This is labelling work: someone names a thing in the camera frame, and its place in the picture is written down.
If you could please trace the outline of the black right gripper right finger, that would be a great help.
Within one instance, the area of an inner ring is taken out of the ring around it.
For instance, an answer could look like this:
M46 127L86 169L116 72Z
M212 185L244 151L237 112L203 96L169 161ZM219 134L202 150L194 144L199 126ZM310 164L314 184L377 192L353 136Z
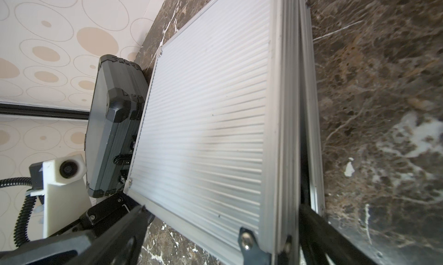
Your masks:
M349 242L308 205L299 206L299 241L308 265L373 265L375 262Z

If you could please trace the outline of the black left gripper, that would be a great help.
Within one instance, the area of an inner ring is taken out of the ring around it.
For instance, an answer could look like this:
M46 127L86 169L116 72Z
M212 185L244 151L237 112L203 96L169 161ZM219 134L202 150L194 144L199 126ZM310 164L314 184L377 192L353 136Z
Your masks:
M138 203L118 192L89 208L51 237L32 241L9 252L1 252L2 265L64 265L87 250Z

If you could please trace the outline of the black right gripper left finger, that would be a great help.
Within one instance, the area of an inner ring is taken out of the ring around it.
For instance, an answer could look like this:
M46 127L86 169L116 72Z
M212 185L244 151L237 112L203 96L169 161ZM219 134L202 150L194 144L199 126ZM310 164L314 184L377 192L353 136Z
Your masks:
M92 245L71 259L69 265L136 265L154 215L144 206L129 214L102 234Z

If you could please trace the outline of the silver aluminium poker case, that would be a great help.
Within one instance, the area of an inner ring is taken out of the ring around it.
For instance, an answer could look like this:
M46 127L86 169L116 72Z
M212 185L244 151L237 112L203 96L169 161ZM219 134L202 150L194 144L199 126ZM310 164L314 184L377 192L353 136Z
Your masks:
M227 265L299 263L303 0L211 0L158 51L125 193Z

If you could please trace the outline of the dark grey poker case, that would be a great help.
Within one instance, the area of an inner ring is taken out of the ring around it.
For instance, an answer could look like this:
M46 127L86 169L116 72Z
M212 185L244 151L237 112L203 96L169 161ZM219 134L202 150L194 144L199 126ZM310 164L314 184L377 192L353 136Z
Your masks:
M99 59L85 134L91 198L112 195L124 188L148 87L138 64L111 54Z

